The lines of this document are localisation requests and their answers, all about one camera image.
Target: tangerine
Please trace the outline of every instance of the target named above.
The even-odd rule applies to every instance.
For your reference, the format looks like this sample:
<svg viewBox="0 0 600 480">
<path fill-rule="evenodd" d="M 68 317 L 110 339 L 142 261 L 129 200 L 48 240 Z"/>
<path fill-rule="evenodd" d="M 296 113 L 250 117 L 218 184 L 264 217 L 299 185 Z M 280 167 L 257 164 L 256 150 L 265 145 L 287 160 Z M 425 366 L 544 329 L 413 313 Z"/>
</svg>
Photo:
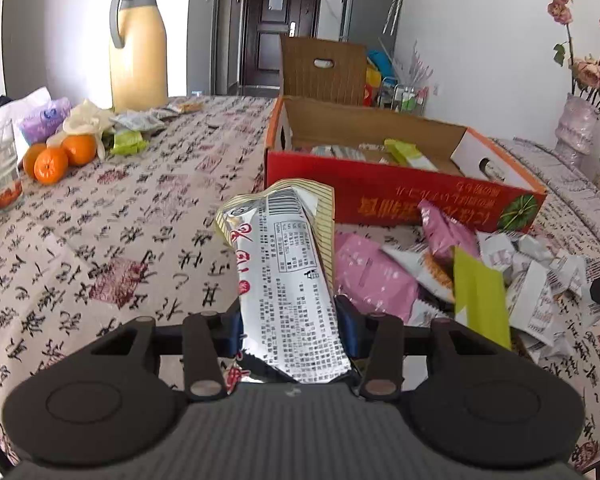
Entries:
<svg viewBox="0 0 600 480">
<path fill-rule="evenodd" d="M 71 166 L 84 166 L 94 159 L 98 146 L 95 137 L 85 134 L 68 136 L 62 141 L 62 148 L 66 151 Z"/>
<path fill-rule="evenodd" d="M 47 148 L 38 155 L 34 172 L 42 184 L 49 186 L 58 182 L 69 167 L 69 158 L 62 148 Z"/>
<path fill-rule="evenodd" d="M 34 172 L 36 159 L 38 158 L 38 155 L 45 150 L 46 144 L 44 142 L 39 142 L 37 144 L 32 144 L 27 150 L 27 153 L 24 154 L 24 158 L 22 159 L 22 167 L 24 168 L 25 173 L 27 173 L 31 178 L 36 177 Z"/>
</svg>

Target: vase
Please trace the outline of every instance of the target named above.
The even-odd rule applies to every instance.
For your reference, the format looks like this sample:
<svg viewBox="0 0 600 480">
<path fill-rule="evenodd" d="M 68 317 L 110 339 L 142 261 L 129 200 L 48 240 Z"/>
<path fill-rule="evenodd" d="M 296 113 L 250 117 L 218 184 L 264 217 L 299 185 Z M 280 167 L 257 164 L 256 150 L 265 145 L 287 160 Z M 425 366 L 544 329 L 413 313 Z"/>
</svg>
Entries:
<svg viewBox="0 0 600 480">
<path fill-rule="evenodd" d="M 599 118 L 598 108 L 582 97 L 567 94 L 567 102 L 555 129 L 558 137 L 555 152 L 570 166 L 579 168 L 584 155 L 591 153 Z"/>
</svg>

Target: refrigerator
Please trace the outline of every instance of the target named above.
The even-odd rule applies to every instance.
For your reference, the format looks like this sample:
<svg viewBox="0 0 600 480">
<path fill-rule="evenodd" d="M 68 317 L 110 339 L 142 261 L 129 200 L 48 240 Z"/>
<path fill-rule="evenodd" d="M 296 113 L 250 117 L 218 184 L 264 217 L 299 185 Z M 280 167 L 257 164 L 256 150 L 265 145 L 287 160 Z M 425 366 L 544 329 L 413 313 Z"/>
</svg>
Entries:
<svg viewBox="0 0 600 480">
<path fill-rule="evenodd" d="M 382 52 L 380 39 L 390 56 L 394 53 L 395 33 L 391 35 L 393 16 L 385 34 L 382 33 L 392 0 L 342 0 L 340 40 L 359 43 L 368 50 Z"/>
</svg>

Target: calligraphy tablecloth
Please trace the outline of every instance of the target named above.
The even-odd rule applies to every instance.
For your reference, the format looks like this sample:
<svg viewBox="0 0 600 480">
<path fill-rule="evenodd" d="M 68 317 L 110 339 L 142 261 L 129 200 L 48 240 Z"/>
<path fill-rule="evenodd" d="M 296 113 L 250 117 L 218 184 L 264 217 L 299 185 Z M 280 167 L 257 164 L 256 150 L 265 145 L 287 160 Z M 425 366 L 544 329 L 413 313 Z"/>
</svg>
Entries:
<svg viewBox="0 0 600 480">
<path fill-rule="evenodd" d="M 202 112 L 175 120 L 141 155 L 73 169 L 53 187 L 24 178 L 24 200 L 0 215 L 0 412 L 17 384 L 121 323 L 149 315 L 177 324 L 231 304 L 234 256 L 212 220 L 223 200 L 262 184 L 272 106 L 206 98 Z M 586 177 L 535 145 L 502 145 L 550 188 L 533 232 L 571 253 L 600 256 L 600 194 Z M 403 248 L 422 241 L 414 226 L 339 229 Z M 600 457 L 600 322 L 584 328 L 567 295 L 558 309 L 576 354 L 539 365 L 586 404 L 571 458 L 582 468 Z M 162 361 L 160 377 L 182 384 L 177 358 Z M 1 418 L 0 446 L 14 458 Z"/>
</svg>

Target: thermos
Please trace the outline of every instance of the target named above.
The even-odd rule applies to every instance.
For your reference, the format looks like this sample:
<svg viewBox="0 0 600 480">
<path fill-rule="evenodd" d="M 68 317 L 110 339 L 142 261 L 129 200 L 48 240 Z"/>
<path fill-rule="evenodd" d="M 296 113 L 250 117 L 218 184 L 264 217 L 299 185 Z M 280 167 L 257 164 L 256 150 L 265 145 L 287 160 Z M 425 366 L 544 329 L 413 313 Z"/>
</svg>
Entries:
<svg viewBox="0 0 600 480">
<path fill-rule="evenodd" d="M 111 94 L 116 112 L 164 106 L 167 33 L 155 0 L 112 0 L 109 11 Z"/>
</svg>

